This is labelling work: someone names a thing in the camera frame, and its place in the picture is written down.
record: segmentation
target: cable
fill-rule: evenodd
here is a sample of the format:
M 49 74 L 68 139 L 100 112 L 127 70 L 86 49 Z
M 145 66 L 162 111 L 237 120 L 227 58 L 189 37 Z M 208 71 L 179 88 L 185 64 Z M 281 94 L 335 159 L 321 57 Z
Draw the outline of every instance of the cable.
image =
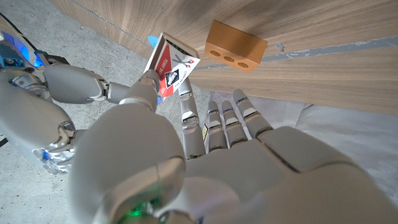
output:
M 35 50 L 35 51 L 37 50 L 37 48 L 24 36 L 24 34 L 21 31 L 19 31 L 19 29 L 9 19 L 7 19 L 7 17 L 5 15 L 3 15 L 1 12 L 0 12 L 0 16 L 3 19 L 5 19 L 10 24 L 10 26 L 12 26 L 12 28 L 14 28 L 15 31 L 17 31 L 22 36 L 23 39 L 25 39 L 25 41 L 33 48 L 33 50 Z
M 0 141 L 0 147 L 2 147 L 3 145 L 5 145 L 8 142 L 8 140 L 6 138 L 2 139 Z

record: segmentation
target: robotic hand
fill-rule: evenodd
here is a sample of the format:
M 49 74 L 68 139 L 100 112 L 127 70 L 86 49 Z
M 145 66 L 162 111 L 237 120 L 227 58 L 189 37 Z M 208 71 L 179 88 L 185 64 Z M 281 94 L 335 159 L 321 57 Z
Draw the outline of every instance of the robotic hand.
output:
M 351 159 L 296 129 L 273 129 L 241 90 L 233 104 L 252 139 L 232 103 L 219 110 L 210 102 L 205 147 L 186 79 L 178 89 L 181 144 L 154 113 L 155 71 L 127 87 L 40 52 L 36 67 L 15 44 L 17 34 L 0 31 L 15 37 L 0 39 L 0 132 L 49 172 L 70 171 L 74 223 L 398 222 L 396 208 Z M 76 131 L 52 99 L 118 105 Z

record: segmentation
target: wood grain surface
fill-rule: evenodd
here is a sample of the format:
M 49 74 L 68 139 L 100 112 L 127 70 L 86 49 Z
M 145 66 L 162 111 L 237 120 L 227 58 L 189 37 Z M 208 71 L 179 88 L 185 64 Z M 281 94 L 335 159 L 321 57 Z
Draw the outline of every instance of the wood grain surface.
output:
M 51 0 L 66 15 L 149 58 L 147 36 L 168 32 L 196 48 L 199 67 L 213 19 L 268 41 L 265 55 L 398 35 L 397 0 Z M 398 114 L 398 47 L 262 62 L 252 73 L 195 70 L 208 90 Z
M 396 0 L 52 0 L 70 15 L 72 7 L 85 7 L 96 16 L 78 21 L 98 20 L 131 34 L 131 42 L 149 46 L 147 36 L 168 32 L 196 48 L 202 65 L 218 63 L 204 56 L 205 41 L 213 19 L 268 41 L 265 55 L 347 44 L 398 35 Z M 91 28 L 101 30 L 100 22 Z M 119 42 L 114 35 L 111 39 Z M 137 53 L 132 44 L 126 46 Z
M 231 67 L 194 70 L 207 90 L 398 114 L 398 47 L 263 62 L 252 73 Z

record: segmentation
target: robot finger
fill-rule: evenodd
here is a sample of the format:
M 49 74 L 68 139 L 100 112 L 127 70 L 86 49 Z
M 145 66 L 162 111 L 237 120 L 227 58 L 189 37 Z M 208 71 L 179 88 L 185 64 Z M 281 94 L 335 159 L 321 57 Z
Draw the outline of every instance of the robot finger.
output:
M 210 101 L 208 108 L 209 117 L 209 152 L 215 149 L 227 149 L 226 138 L 224 135 L 223 124 L 216 102 Z
M 272 126 L 261 116 L 260 112 L 255 109 L 242 90 L 236 89 L 233 93 L 233 97 L 253 139 L 257 138 L 259 134 L 273 129 Z
M 185 158 L 194 159 L 206 154 L 201 129 L 199 127 L 198 111 L 193 97 L 189 78 L 178 88 L 182 115 L 182 137 Z
M 225 129 L 228 136 L 228 143 L 230 147 L 233 147 L 239 142 L 245 142 L 248 140 L 246 134 L 243 131 L 242 124 L 239 122 L 238 117 L 232 107 L 232 104 L 226 100 L 221 105 L 225 120 Z

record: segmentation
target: green light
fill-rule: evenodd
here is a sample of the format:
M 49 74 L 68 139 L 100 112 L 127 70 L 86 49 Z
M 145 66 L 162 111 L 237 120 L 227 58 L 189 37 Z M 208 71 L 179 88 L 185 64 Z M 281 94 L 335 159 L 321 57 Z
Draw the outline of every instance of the green light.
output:
M 123 217 L 120 219 L 119 224 L 124 223 L 125 221 L 129 220 L 132 217 L 138 217 L 138 216 L 146 216 L 148 215 L 148 202 L 142 202 L 139 204 L 137 207 L 133 208 L 129 213 L 123 215 Z

